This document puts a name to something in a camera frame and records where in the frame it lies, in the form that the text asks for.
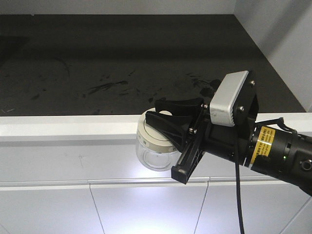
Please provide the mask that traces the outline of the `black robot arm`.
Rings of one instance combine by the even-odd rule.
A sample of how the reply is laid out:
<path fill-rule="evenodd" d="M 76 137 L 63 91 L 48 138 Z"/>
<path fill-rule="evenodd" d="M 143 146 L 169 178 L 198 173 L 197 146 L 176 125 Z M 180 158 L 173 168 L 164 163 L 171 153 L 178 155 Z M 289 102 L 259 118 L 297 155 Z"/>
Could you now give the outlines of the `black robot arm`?
<path fill-rule="evenodd" d="M 248 71 L 227 74 L 212 100 L 157 100 L 148 125 L 181 153 L 171 169 L 187 183 L 205 153 L 312 192 L 312 139 L 285 125 L 283 118 L 256 121 L 256 84 Z"/>

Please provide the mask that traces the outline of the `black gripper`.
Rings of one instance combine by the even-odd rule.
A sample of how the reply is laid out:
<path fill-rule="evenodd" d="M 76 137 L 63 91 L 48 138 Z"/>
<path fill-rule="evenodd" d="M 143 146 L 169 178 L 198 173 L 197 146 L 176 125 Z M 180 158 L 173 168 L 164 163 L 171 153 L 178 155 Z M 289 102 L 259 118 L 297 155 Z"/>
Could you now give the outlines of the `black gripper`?
<path fill-rule="evenodd" d="M 186 148 L 187 134 L 193 120 L 191 116 L 198 115 L 203 98 L 179 101 L 159 99 L 155 101 L 157 112 L 148 111 L 145 114 L 147 124 L 162 133 L 179 152 L 183 152 L 177 164 L 171 168 L 172 179 L 186 184 L 205 153 L 244 165 L 259 110 L 255 80 L 248 72 L 234 103 L 235 126 L 212 124 L 208 106 L 194 140 Z M 168 111 L 172 116 L 159 113 L 161 111 Z"/>

